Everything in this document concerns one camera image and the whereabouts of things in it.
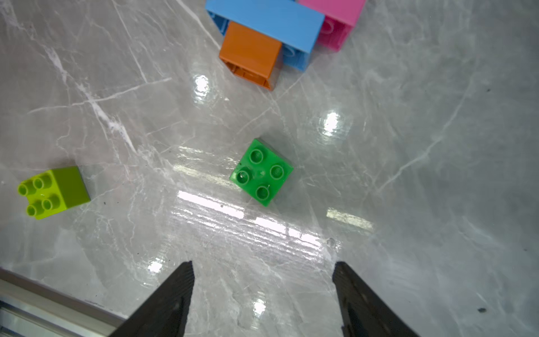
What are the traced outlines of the orange lego brick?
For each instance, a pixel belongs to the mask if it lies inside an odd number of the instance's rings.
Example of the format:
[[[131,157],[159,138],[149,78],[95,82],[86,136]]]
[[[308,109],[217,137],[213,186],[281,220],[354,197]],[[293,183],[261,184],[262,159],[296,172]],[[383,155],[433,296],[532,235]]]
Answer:
[[[230,22],[219,59],[235,76],[272,91],[283,65],[282,42]]]

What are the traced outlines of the pink lego brick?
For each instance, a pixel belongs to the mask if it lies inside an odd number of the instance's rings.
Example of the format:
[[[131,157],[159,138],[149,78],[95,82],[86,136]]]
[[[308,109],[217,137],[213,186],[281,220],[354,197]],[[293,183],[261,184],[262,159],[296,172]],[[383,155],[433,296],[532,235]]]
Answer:
[[[339,51],[355,28],[366,0],[300,0],[299,3],[324,14],[317,43]]]

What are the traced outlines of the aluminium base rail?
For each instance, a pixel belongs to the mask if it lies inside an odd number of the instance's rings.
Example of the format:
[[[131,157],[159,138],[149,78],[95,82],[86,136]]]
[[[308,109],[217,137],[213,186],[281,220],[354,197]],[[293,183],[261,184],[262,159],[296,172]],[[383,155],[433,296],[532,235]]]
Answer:
[[[109,336],[124,318],[1,269],[2,336]]]

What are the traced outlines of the green lego brick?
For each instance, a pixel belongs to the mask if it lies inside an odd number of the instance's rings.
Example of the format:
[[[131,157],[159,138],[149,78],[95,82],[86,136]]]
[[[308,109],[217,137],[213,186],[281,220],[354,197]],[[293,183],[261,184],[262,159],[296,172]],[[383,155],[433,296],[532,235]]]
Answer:
[[[230,180],[263,206],[268,206],[292,174],[293,166],[276,150],[255,138]]]

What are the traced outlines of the lime yellow lego brick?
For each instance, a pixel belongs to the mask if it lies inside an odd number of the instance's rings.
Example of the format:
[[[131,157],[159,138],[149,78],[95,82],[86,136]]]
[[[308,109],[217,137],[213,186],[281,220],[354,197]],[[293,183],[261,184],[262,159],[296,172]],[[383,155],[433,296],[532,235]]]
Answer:
[[[21,182],[18,194],[28,200],[26,214],[41,220],[88,203],[88,194],[78,167],[54,168]]]

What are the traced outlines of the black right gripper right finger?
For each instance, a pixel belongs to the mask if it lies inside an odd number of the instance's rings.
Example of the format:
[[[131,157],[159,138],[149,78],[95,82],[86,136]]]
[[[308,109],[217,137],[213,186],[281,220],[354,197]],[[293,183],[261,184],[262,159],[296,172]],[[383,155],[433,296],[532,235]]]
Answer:
[[[346,262],[335,264],[332,281],[338,295],[344,336],[418,337]]]

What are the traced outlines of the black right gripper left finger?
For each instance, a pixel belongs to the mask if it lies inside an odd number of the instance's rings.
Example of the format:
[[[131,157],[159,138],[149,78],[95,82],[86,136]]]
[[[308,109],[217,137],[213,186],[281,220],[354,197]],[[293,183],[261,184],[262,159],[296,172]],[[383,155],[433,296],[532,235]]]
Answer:
[[[184,336],[194,285],[192,262],[180,264],[110,336]]]

